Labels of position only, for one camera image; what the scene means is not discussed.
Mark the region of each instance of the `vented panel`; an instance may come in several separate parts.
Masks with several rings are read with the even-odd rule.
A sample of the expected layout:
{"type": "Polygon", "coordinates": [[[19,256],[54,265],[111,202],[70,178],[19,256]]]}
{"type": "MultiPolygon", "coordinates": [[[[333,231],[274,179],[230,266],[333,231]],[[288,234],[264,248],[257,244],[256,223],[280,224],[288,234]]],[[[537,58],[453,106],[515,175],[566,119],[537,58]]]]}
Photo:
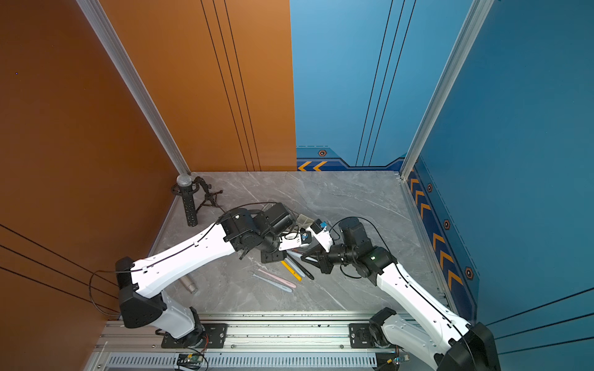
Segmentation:
{"type": "MultiPolygon", "coordinates": [[[[111,353],[106,364],[109,371],[173,370],[179,353],[111,353]]],[[[241,368],[252,367],[377,367],[375,353],[341,352],[341,353],[239,353],[222,352],[206,355],[208,368],[241,368]]]]}
{"type": "Polygon", "coordinates": [[[177,353],[111,353],[105,365],[107,370],[130,369],[173,370],[177,353]]]}
{"type": "Polygon", "coordinates": [[[209,367],[377,367],[374,353],[215,353],[209,367]]]}

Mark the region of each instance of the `black line stripe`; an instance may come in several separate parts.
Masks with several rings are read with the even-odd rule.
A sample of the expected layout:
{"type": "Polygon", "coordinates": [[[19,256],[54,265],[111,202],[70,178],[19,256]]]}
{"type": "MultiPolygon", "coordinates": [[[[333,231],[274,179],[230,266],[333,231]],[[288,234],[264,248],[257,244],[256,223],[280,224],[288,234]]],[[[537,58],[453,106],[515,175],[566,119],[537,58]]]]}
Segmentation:
{"type": "Polygon", "coordinates": [[[406,35],[408,34],[408,29],[410,27],[410,21],[412,19],[412,14],[415,11],[415,3],[412,5],[412,10],[410,12],[409,24],[406,26],[405,38],[402,40],[402,45],[400,46],[400,54],[398,55],[398,61],[396,62],[396,69],[394,69],[394,75],[392,76],[392,82],[390,83],[390,90],[388,91],[388,97],[386,98],[386,105],[384,106],[384,111],[381,114],[380,125],[377,128],[377,135],[375,136],[375,142],[373,143],[373,149],[371,150],[371,156],[369,157],[369,165],[371,165],[371,159],[373,158],[373,153],[375,152],[375,145],[377,144],[377,138],[380,136],[381,130],[381,123],[384,122],[384,115],[386,114],[386,107],[388,106],[388,101],[390,100],[390,93],[392,92],[392,85],[394,85],[394,77],[396,77],[396,71],[398,71],[398,64],[400,64],[400,57],[402,56],[402,49],[404,49],[406,35]]]}
{"type": "Polygon", "coordinates": [[[219,72],[221,73],[221,80],[223,81],[223,88],[225,88],[225,95],[227,95],[227,102],[229,102],[229,110],[231,111],[231,117],[233,118],[233,124],[235,125],[235,131],[237,132],[237,140],[239,141],[239,148],[241,149],[241,155],[244,157],[245,170],[249,171],[248,162],[245,159],[244,146],[241,144],[241,138],[239,137],[239,129],[237,128],[237,123],[235,122],[235,116],[233,115],[233,109],[231,108],[231,100],[229,99],[229,93],[227,92],[227,86],[225,85],[225,79],[223,78],[223,70],[221,69],[221,63],[219,62],[217,48],[214,47],[213,34],[212,34],[212,32],[210,32],[210,26],[208,24],[208,18],[206,17],[206,10],[204,9],[203,0],[200,0],[200,4],[202,5],[202,12],[204,12],[204,19],[206,20],[206,27],[208,27],[208,34],[210,35],[210,41],[213,44],[214,57],[217,59],[217,64],[219,66],[219,72]]]}
{"type": "Polygon", "coordinates": [[[592,340],[594,339],[594,336],[590,336],[587,338],[581,338],[581,339],[574,339],[574,340],[568,340],[568,341],[561,341],[559,343],[553,343],[553,344],[547,344],[547,345],[539,345],[537,347],[530,347],[530,348],[524,348],[524,349],[518,349],[518,350],[511,350],[511,351],[505,351],[503,353],[497,353],[499,356],[501,356],[502,354],[510,354],[510,353],[517,353],[519,351],[525,351],[525,350],[532,350],[532,349],[539,349],[539,348],[546,348],[546,347],[553,347],[555,345],[561,345],[561,344],[569,344],[569,343],[577,343],[578,341],[584,341],[584,340],[592,340]]]}
{"type": "Polygon", "coordinates": [[[569,299],[569,298],[571,298],[571,297],[578,296],[578,295],[581,295],[581,294],[585,294],[585,293],[587,293],[588,291],[592,291],[592,290],[594,290],[594,287],[587,288],[587,289],[585,289],[585,290],[583,290],[583,291],[580,291],[580,292],[578,292],[578,293],[575,293],[575,294],[571,294],[571,295],[568,295],[568,296],[562,297],[562,298],[560,298],[560,299],[557,299],[557,300],[553,300],[552,302],[548,302],[548,303],[546,303],[546,304],[539,305],[539,306],[537,306],[537,307],[534,307],[534,308],[532,308],[532,309],[525,310],[524,312],[520,312],[520,313],[514,314],[514,315],[512,315],[512,316],[508,316],[508,317],[505,317],[505,318],[498,319],[497,321],[491,322],[490,324],[486,324],[485,326],[491,326],[492,324],[496,324],[496,323],[498,323],[498,322],[501,322],[501,321],[504,321],[504,320],[506,320],[506,319],[514,318],[514,317],[516,317],[516,316],[519,316],[519,315],[522,315],[522,314],[524,314],[524,313],[528,313],[528,312],[531,312],[531,311],[533,311],[533,310],[540,309],[540,308],[542,308],[542,307],[545,307],[545,306],[547,306],[547,305],[551,305],[551,304],[554,304],[554,303],[558,303],[558,302],[560,302],[560,301],[562,301],[562,300],[569,299]]]}
{"type": "Polygon", "coordinates": [[[248,145],[249,159],[252,161],[252,168],[255,170],[254,157],[252,155],[252,148],[249,145],[248,132],[245,130],[244,114],[241,113],[241,105],[239,104],[239,96],[237,95],[237,89],[235,88],[235,80],[233,79],[233,72],[231,71],[231,63],[229,62],[229,54],[227,54],[227,46],[225,46],[225,38],[223,37],[223,30],[221,29],[221,22],[219,21],[219,13],[217,12],[217,6],[214,4],[214,14],[217,17],[217,23],[219,24],[219,32],[221,34],[221,40],[223,41],[223,50],[225,51],[225,57],[227,57],[227,66],[229,67],[229,75],[231,76],[231,84],[233,85],[233,91],[235,92],[235,99],[237,100],[237,109],[239,110],[239,117],[241,118],[241,125],[244,127],[245,142],[248,145]]]}
{"type": "Polygon", "coordinates": [[[384,30],[384,38],[381,39],[381,48],[380,48],[380,55],[377,57],[377,66],[375,67],[375,75],[373,76],[373,85],[371,86],[371,94],[369,95],[369,103],[367,104],[367,112],[365,114],[365,121],[363,121],[363,132],[361,133],[361,141],[359,141],[359,151],[357,151],[357,160],[355,161],[355,166],[359,162],[359,153],[361,153],[361,145],[363,144],[363,136],[365,135],[365,126],[367,125],[367,116],[369,115],[369,107],[371,107],[371,97],[373,96],[373,89],[375,87],[375,79],[377,78],[377,71],[380,68],[380,59],[381,59],[381,52],[384,50],[384,41],[386,40],[386,32],[388,31],[388,22],[390,22],[390,14],[392,13],[392,5],[394,5],[394,0],[390,3],[390,10],[388,12],[388,19],[386,19],[386,29],[384,30]]]}
{"type": "Polygon", "coordinates": [[[254,148],[256,150],[256,158],[258,159],[258,167],[260,168],[260,171],[262,171],[262,164],[260,163],[260,155],[258,154],[258,144],[256,142],[256,137],[254,134],[254,126],[252,125],[252,117],[249,114],[248,98],[245,95],[244,78],[241,75],[241,67],[239,66],[239,58],[237,56],[237,48],[235,47],[235,39],[233,38],[233,28],[231,27],[231,19],[229,19],[229,11],[227,10],[227,0],[224,0],[224,3],[225,3],[225,12],[227,13],[227,22],[229,22],[229,31],[231,32],[231,41],[233,41],[233,49],[235,51],[235,59],[237,60],[237,69],[239,70],[239,80],[241,81],[241,87],[244,91],[245,107],[248,110],[249,127],[252,129],[252,139],[254,140],[254,148]]]}
{"type": "Polygon", "coordinates": [[[373,121],[371,122],[371,130],[369,130],[369,138],[367,138],[367,147],[365,148],[365,155],[363,156],[363,163],[361,164],[361,166],[365,166],[365,158],[367,157],[367,151],[369,150],[369,142],[371,140],[371,135],[373,134],[373,127],[375,125],[375,117],[377,116],[377,110],[380,106],[381,94],[384,91],[384,84],[386,83],[386,76],[388,75],[388,68],[390,67],[390,60],[392,59],[392,52],[394,51],[394,43],[396,42],[396,35],[398,35],[398,28],[400,27],[400,19],[402,18],[402,11],[405,8],[405,3],[406,3],[406,0],[402,2],[402,8],[400,9],[400,16],[398,17],[398,23],[396,24],[396,32],[394,32],[394,40],[392,40],[392,48],[390,49],[390,56],[388,57],[388,64],[386,65],[386,71],[384,73],[384,81],[382,81],[382,83],[381,83],[380,97],[377,99],[377,105],[375,107],[373,121]]]}
{"type": "MultiPolygon", "coordinates": [[[[48,285],[48,284],[46,284],[46,283],[43,283],[43,282],[41,282],[41,281],[37,281],[36,279],[34,279],[34,278],[31,278],[31,277],[27,277],[26,275],[23,275],[23,274],[20,274],[20,273],[16,273],[15,271],[11,271],[11,270],[10,270],[10,269],[8,269],[8,268],[0,267],[0,269],[4,270],[4,271],[6,271],[6,272],[10,272],[10,273],[12,273],[12,274],[15,274],[15,275],[17,275],[17,276],[19,276],[19,277],[26,278],[26,279],[28,279],[28,280],[31,280],[31,281],[33,281],[33,282],[37,282],[37,283],[39,283],[39,284],[41,284],[41,285],[44,285],[44,286],[50,287],[50,288],[52,288],[52,289],[54,289],[54,290],[58,290],[58,291],[60,291],[61,293],[65,293],[65,294],[67,294],[67,295],[70,295],[70,296],[77,297],[77,298],[79,298],[80,300],[84,300],[84,301],[85,301],[85,302],[87,302],[87,303],[91,303],[91,300],[85,299],[85,298],[83,298],[83,297],[80,297],[80,296],[78,296],[78,295],[75,295],[75,294],[71,294],[71,293],[69,293],[69,292],[67,292],[67,291],[64,291],[64,290],[62,290],[62,289],[60,289],[60,288],[54,287],[54,286],[52,286],[52,285],[48,285]]],[[[97,305],[98,305],[98,306],[100,306],[100,307],[103,307],[103,308],[105,308],[105,309],[113,310],[113,309],[111,309],[111,308],[109,308],[109,307],[106,307],[106,306],[104,306],[104,305],[101,305],[101,304],[97,304],[97,305]]]]}
{"type": "MultiPolygon", "coordinates": [[[[76,282],[79,282],[79,283],[81,283],[81,284],[83,284],[83,285],[85,285],[85,286],[88,286],[88,285],[87,285],[85,282],[82,282],[81,280],[78,280],[78,279],[76,279],[76,278],[74,278],[74,277],[72,277],[72,276],[70,276],[70,275],[68,275],[68,274],[66,274],[66,273],[62,273],[62,272],[58,271],[57,269],[53,269],[52,267],[49,267],[49,266],[45,265],[44,263],[38,262],[38,261],[37,261],[37,260],[35,260],[35,259],[31,259],[31,258],[29,258],[28,256],[26,256],[26,255],[23,255],[23,254],[21,254],[21,253],[19,253],[19,252],[16,252],[15,250],[12,250],[12,249],[10,249],[10,248],[8,248],[8,247],[4,246],[4,245],[0,245],[0,248],[4,248],[4,249],[6,249],[6,250],[8,250],[8,251],[10,251],[10,252],[12,252],[12,253],[15,253],[15,254],[17,254],[18,256],[22,256],[22,257],[23,257],[23,258],[25,258],[25,259],[31,260],[32,262],[35,262],[35,263],[37,263],[37,264],[39,264],[39,265],[43,265],[43,266],[44,266],[44,267],[46,267],[47,269],[51,269],[52,271],[54,271],[54,272],[56,272],[56,273],[60,273],[61,275],[64,275],[64,276],[66,276],[66,277],[68,277],[68,278],[70,278],[70,279],[72,279],[72,280],[74,280],[74,281],[76,281],[76,282]]],[[[111,295],[111,294],[109,294],[109,293],[106,293],[105,291],[103,291],[103,290],[101,290],[101,289],[99,289],[99,288],[97,288],[97,287],[95,287],[95,286],[92,286],[92,287],[93,287],[95,290],[97,290],[97,291],[100,291],[100,292],[104,293],[105,295],[109,295],[109,296],[113,297],[114,299],[117,299],[117,298],[118,298],[117,296],[114,296],[114,295],[111,295]]]]}
{"type": "MultiPolygon", "coordinates": [[[[75,263],[75,262],[73,262],[72,260],[70,260],[70,259],[68,259],[68,258],[66,258],[66,257],[64,257],[64,256],[62,256],[62,255],[60,255],[60,254],[58,254],[57,252],[54,252],[54,251],[52,251],[52,250],[48,249],[47,247],[45,247],[45,246],[43,246],[43,245],[41,245],[41,244],[39,244],[39,243],[37,243],[37,242],[35,242],[35,241],[33,241],[33,240],[31,240],[31,239],[27,238],[27,237],[25,237],[25,236],[23,236],[23,235],[22,235],[22,234],[20,234],[19,232],[17,232],[17,231],[14,231],[14,230],[12,230],[12,229],[8,228],[7,226],[5,226],[5,225],[3,225],[3,224],[0,224],[0,227],[2,227],[2,228],[4,228],[4,229],[6,229],[6,230],[8,230],[8,231],[11,231],[11,232],[13,232],[13,233],[14,233],[14,234],[16,234],[17,236],[19,236],[19,237],[22,237],[22,238],[26,239],[27,241],[29,241],[29,242],[31,242],[31,243],[33,243],[33,244],[35,244],[35,245],[39,246],[40,248],[42,248],[42,249],[44,249],[44,250],[46,250],[46,251],[49,251],[50,253],[52,253],[52,254],[54,254],[54,255],[56,255],[56,256],[59,256],[60,258],[62,258],[62,259],[64,259],[64,260],[66,260],[67,262],[69,262],[69,263],[72,263],[72,264],[76,265],[77,267],[79,267],[79,268],[82,268],[82,269],[84,269],[85,271],[87,271],[87,272],[89,272],[89,273],[93,273],[91,270],[89,270],[89,269],[87,269],[87,268],[83,267],[82,265],[80,265],[80,264],[76,264],[76,263],[75,263]]],[[[101,276],[99,276],[99,275],[97,275],[97,277],[101,278],[103,281],[107,281],[107,282],[111,283],[112,285],[115,285],[115,286],[117,286],[117,284],[115,284],[115,283],[113,283],[113,282],[109,281],[107,278],[103,278],[103,277],[101,277],[101,276]]]]}
{"type": "Polygon", "coordinates": [[[524,331],[514,332],[513,334],[509,334],[509,335],[500,336],[498,338],[495,338],[495,340],[497,340],[497,339],[503,339],[503,338],[508,338],[508,337],[514,336],[514,335],[524,334],[525,332],[530,332],[530,331],[538,330],[538,329],[545,328],[545,327],[550,327],[550,326],[554,326],[554,325],[558,325],[558,324],[564,324],[565,322],[571,322],[571,321],[574,321],[576,319],[585,318],[585,317],[589,317],[589,316],[592,316],[592,315],[594,315],[594,312],[588,313],[587,315],[582,315],[582,316],[578,316],[578,317],[574,317],[574,318],[564,319],[563,321],[554,322],[553,324],[548,324],[548,325],[544,325],[544,326],[538,326],[538,327],[534,327],[534,328],[527,329],[527,330],[524,330],[524,331]]]}

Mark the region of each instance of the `pink toothbrush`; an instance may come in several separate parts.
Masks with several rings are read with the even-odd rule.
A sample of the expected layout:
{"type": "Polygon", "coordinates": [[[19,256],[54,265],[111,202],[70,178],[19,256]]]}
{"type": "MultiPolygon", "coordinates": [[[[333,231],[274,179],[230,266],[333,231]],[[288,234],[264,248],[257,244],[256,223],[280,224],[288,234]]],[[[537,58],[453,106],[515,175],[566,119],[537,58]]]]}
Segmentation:
{"type": "Polygon", "coordinates": [[[297,288],[297,285],[296,285],[296,284],[294,284],[294,283],[293,283],[293,282],[291,282],[291,281],[287,281],[287,280],[285,280],[284,278],[277,277],[277,276],[275,276],[274,274],[268,273],[267,271],[263,271],[263,270],[261,270],[261,269],[257,269],[257,271],[260,271],[260,272],[262,272],[262,273],[264,273],[264,274],[267,274],[267,275],[269,275],[270,277],[272,277],[272,278],[274,278],[275,280],[277,280],[278,282],[280,282],[280,283],[283,283],[283,284],[285,284],[285,285],[287,285],[287,286],[289,286],[289,287],[297,288]]]}

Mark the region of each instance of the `orange chevron arrow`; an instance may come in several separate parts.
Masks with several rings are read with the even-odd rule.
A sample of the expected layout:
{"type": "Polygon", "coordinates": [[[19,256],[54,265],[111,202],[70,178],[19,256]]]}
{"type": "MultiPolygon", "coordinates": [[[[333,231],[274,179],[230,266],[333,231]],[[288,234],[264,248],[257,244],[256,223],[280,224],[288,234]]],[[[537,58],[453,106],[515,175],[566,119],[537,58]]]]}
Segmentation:
{"type": "Polygon", "coordinates": [[[437,248],[437,247],[435,246],[435,243],[436,243],[437,241],[442,241],[443,243],[446,243],[446,242],[444,241],[443,237],[441,237],[439,234],[435,234],[435,233],[434,233],[434,234],[433,234],[433,251],[435,251],[435,249],[437,248]]]}
{"type": "Polygon", "coordinates": [[[314,166],[314,170],[317,172],[320,172],[322,170],[320,170],[320,167],[322,167],[323,164],[327,163],[328,161],[322,161],[321,163],[317,164],[316,166],[314,166]]]}
{"type": "Polygon", "coordinates": [[[412,187],[415,183],[419,183],[419,179],[411,179],[410,180],[410,191],[412,192],[412,187]]]}
{"type": "Polygon", "coordinates": [[[311,161],[306,161],[303,163],[303,165],[299,166],[297,169],[301,170],[302,172],[306,172],[307,170],[305,170],[305,166],[311,164],[311,161]]]}
{"type": "Polygon", "coordinates": [[[450,255],[446,254],[445,252],[440,251],[440,265],[441,265],[441,270],[444,269],[444,258],[448,259],[449,261],[451,261],[452,263],[454,262],[454,260],[451,258],[450,255]]]}
{"type": "Polygon", "coordinates": [[[415,197],[415,202],[418,205],[419,204],[419,196],[424,196],[425,194],[421,191],[416,191],[416,197],[415,197]]]}
{"type": "Polygon", "coordinates": [[[452,273],[452,271],[447,271],[447,285],[450,288],[450,291],[451,291],[451,279],[452,278],[455,279],[456,281],[458,281],[459,284],[464,286],[464,284],[462,283],[462,279],[460,279],[460,277],[458,277],[456,274],[452,273]]]}
{"type": "Polygon", "coordinates": [[[423,210],[424,209],[431,210],[431,207],[427,204],[421,203],[421,219],[423,219],[423,210]]]}

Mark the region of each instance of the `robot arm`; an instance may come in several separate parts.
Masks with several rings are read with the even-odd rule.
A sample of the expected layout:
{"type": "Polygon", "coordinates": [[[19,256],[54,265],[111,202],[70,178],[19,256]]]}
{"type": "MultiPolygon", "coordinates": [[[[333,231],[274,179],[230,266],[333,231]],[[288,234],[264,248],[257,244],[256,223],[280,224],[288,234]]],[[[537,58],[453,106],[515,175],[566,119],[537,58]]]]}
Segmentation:
{"type": "Polygon", "coordinates": [[[352,264],[361,276],[394,297],[425,330],[407,325],[393,310],[385,308],[370,320],[372,337],[379,346],[397,344],[439,371],[498,371],[497,352],[488,329],[482,324],[472,326],[433,298],[387,250],[373,246],[356,218],[339,224],[344,241],[339,245],[332,245],[329,229],[320,220],[294,239],[284,239],[282,233],[294,225],[292,214],[283,204],[266,211],[238,208],[164,252],[137,261],[121,259],[116,270],[120,271],[119,302],[124,325],[136,328],[150,324],[166,331],[180,345],[194,346],[204,331],[200,319],[193,308],[171,299],[163,291],[165,287],[235,251],[242,250],[243,257],[257,248],[263,263],[282,260],[283,249],[306,246],[313,236],[320,244],[302,256],[304,262],[326,274],[334,265],[352,264]]]}

